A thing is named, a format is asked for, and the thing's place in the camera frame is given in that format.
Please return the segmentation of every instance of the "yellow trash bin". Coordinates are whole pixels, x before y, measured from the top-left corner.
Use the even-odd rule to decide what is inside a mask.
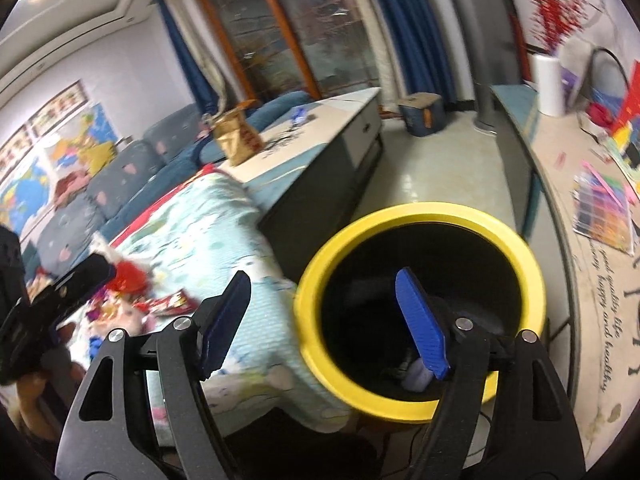
[[[385,369],[413,344],[394,297],[403,267],[456,314],[512,336],[523,329],[541,333],[545,287],[533,254],[513,230],[461,205],[424,202],[377,211],[320,249],[294,303],[306,364],[356,410],[420,424],[433,418],[443,385],[434,379],[423,393],[408,392]],[[496,387],[492,372],[484,402]]]

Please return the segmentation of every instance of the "white wall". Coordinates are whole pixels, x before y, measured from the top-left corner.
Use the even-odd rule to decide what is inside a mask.
[[[193,102],[156,9],[148,20],[110,34],[60,60],[0,108],[0,144],[50,98],[81,79],[117,134],[140,138]]]
[[[588,20],[585,30],[577,36],[611,50],[620,59],[627,75],[633,68],[634,60],[640,59],[640,32],[621,0],[587,0]],[[532,0],[514,0],[527,43],[541,46],[531,33],[531,17],[535,10]],[[602,91],[620,94],[622,79],[611,62],[606,68],[596,69],[594,84]]]
[[[429,0],[436,14],[442,32],[449,63],[456,83],[456,93],[461,101],[475,99],[474,83],[466,54],[465,41],[462,37],[458,14],[453,0]]]

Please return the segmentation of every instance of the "blue sofa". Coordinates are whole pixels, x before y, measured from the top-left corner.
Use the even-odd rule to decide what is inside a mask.
[[[259,132],[291,107],[311,102],[306,92],[291,92],[256,110],[247,122]],[[29,281],[42,267],[62,276],[88,254],[94,232],[112,240],[159,198],[191,178],[204,165],[224,160],[210,137],[196,141],[200,113],[189,105],[149,128],[130,143],[44,227],[35,246],[23,251]]]

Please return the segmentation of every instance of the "blue gripper pad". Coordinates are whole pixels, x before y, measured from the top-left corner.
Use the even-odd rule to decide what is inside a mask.
[[[251,281],[242,270],[236,272],[222,296],[205,300],[217,304],[200,328],[202,350],[198,371],[201,381],[209,379],[215,370],[222,367],[250,300]]]
[[[447,339],[427,304],[420,282],[408,267],[396,274],[396,300],[425,368],[442,380],[449,371]]]

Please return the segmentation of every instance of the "glass door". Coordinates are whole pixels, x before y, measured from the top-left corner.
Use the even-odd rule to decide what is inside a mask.
[[[279,0],[322,96],[378,86],[378,69],[354,0]]]
[[[208,0],[255,98],[305,88],[302,72],[266,0]]]
[[[200,0],[250,98],[378,86],[354,0]]]

